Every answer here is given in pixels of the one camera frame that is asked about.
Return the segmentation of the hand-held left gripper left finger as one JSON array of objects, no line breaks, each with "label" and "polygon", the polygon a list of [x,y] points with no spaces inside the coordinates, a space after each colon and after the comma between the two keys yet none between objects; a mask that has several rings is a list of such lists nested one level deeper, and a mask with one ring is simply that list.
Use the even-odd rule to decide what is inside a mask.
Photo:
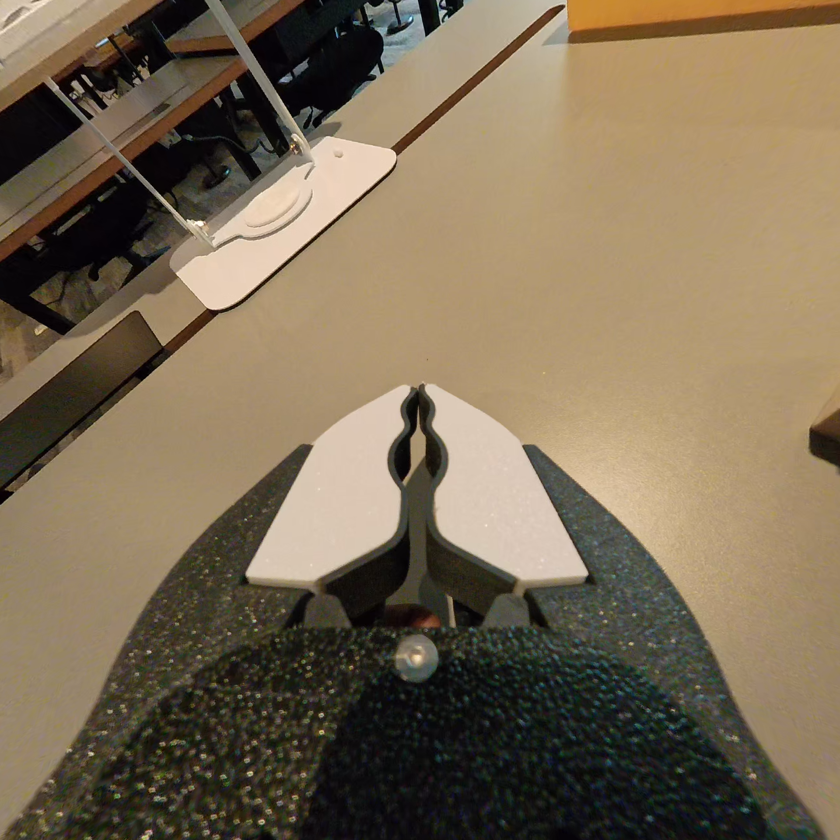
[{"label": "hand-held left gripper left finger", "polygon": [[400,588],[417,411],[417,388],[399,385],[317,438],[247,568],[249,584],[333,595],[351,618]]}]

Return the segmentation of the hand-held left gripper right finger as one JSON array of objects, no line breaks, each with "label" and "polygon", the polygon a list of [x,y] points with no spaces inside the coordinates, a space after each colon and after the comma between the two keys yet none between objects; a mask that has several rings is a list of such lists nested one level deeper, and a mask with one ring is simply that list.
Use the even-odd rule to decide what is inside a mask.
[{"label": "hand-held left gripper right finger", "polygon": [[500,595],[585,583],[585,563],[520,439],[438,385],[421,385],[418,398],[432,579],[482,616]]}]

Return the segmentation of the black chair backrest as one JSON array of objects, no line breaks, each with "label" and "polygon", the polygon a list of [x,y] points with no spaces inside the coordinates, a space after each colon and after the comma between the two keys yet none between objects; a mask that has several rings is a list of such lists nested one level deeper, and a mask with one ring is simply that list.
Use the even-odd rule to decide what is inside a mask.
[{"label": "black chair backrest", "polygon": [[143,378],[164,347],[131,311],[1,421],[1,501],[7,487],[132,379]]}]

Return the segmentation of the white monitor stand base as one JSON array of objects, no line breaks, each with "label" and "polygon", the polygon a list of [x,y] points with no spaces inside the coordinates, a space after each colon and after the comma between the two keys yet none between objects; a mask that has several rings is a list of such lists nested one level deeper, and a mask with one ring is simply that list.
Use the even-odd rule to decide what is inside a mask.
[{"label": "white monitor stand base", "polygon": [[252,186],[214,223],[181,215],[53,80],[43,77],[43,82],[191,235],[190,243],[183,242],[173,251],[171,268],[205,309],[221,312],[248,298],[381,183],[395,169],[397,154],[390,148],[333,136],[310,144],[222,2],[206,5],[289,129],[290,147],[296,154],[268,174],[263,185]]}]

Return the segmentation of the dark flat object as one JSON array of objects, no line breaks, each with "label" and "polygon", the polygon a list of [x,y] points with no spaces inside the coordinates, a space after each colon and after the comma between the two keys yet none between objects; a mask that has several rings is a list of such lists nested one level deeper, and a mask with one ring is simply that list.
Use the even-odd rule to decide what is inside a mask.
[{"label": "dark flat object", "polygon": [[812,423],[809,430],[810,453],[839,467],[839,405],[828,405]]}]

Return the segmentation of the black office chair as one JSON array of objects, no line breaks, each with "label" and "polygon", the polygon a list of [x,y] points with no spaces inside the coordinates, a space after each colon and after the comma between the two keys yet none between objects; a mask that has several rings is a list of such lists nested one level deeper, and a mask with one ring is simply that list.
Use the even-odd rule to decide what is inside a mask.
[{"label": "black office chair", "polygon": [[383,71],[384,39],[362,1],[304,2],[268,36],[269,73],[292,116],[313,112],[315,127]]}]

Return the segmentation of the wooden office desk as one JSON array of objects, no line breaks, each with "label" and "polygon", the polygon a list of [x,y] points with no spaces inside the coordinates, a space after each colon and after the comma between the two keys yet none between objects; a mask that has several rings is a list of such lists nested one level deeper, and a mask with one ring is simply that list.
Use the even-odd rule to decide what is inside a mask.
[{"label": "wooden office desk", "polygon": [[1,188],[2,259],[121,171],[103,138],[133,160],[244,74],[234,56],[174,60],[14,174]]}]

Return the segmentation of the orange wooden panel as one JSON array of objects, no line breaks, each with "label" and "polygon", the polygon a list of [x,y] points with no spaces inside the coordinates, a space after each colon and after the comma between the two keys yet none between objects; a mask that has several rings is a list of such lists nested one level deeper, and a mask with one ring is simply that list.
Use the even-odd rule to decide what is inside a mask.
[{"label": "orange wooden panel", "polygon": [[707,22],[745,15],[816,14],[838,10],[838,1],[568,1],[570,31]]}]

